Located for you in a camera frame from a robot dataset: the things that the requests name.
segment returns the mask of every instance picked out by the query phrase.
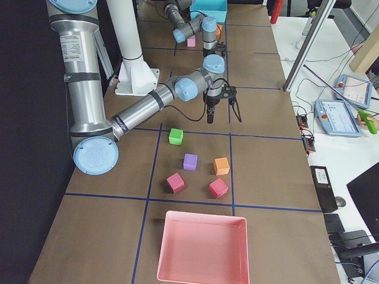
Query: green cube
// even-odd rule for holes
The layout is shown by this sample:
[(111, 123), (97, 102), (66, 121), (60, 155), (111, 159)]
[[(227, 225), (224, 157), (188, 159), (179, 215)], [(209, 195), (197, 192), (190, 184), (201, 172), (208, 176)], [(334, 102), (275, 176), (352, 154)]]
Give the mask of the green cube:
[(168, 140), (169, 140), (170, 144), (181, 145), (182, 141), (183, 141), (183, 130), (171, 128)]

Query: green handle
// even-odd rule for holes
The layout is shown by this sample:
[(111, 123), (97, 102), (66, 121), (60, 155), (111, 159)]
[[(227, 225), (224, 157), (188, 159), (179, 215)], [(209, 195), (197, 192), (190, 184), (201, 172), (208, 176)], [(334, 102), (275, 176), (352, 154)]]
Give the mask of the green handle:
[(367, 119), (367, 117), (370, 117), (371, 114), (368, 114), (368, 113), (364, 112), (364, 111), (361, 110), (361, 109), (358, 111), (358, 114), (359, 114), (359, 116), (361, 117), (361, 119), (362, 119), (364, 122), (366, 122), (366, 124), (367, 124), (367, 128), (368, 128), (368, 130), (370, 131), (370, 133), (371, 133), (371, 134), (377, 134), (378, 131), (377, 131), (377, 129), (375, 128), (374, 122), (373, 122), (372, 120), (368, 120), (368, 119)]

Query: brown table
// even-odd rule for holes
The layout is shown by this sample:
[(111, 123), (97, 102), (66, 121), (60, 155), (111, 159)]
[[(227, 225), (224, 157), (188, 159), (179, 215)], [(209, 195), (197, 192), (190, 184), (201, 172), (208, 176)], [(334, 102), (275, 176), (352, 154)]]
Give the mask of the brown table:
[[(145, 1), (139, 33), (145, 61), (161, 70), (160, 82), (202, 65), (197, 46), (176, 45), (172, 27)], [(75, 169), (31, 284), (161, 283), (156, 279), (166, 211), (237, 215), (248, 221), (251, 283), (339, 283), (323, 214), (311, 179), (266, 8), (229, 5), (223, 40), (225, 78), (237, 86), (243, 123), (226, 101), (214, 124), (189, 122), (165, 109), (118, 142), (112, 171), (89, 176)], [(109, 117), (138, 100), (109, 88)], [(173, 102), (199, 117), (202, 97)], [(181, 146), (168, 143), (169, 130), (185, 131)], [(185, 153), (198, 155), (196, 172), (182, 169)], [(227, 157), (221, 178), (229, 191), (214, 199), (208, 185), (217, 177), (212, 162)], [(170, 193), (165, 179), (179, 172), (186, 188)]]

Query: teal bin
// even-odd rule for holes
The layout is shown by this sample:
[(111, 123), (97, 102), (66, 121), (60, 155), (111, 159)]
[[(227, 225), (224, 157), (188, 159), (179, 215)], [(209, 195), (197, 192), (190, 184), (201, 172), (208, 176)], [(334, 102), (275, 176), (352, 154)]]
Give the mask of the teal bin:
[(193, 20), (200, 11), (209, 17), (213, 17), (217, 22), (225, 22), (227, 13), (227, 0), (196, 0), (195, 4), (189, 8), (191, 19)]

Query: black wall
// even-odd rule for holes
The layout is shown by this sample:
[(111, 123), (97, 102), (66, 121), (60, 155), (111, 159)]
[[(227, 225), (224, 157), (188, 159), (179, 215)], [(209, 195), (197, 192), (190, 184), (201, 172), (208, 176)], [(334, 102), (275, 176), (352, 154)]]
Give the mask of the black wall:
[[(0, 284), (27, 283), (74, 168), (64, 65), (45, 1), (5, 1), (0, 12)], [(118, 48), (99, 2), (105, 42)]]

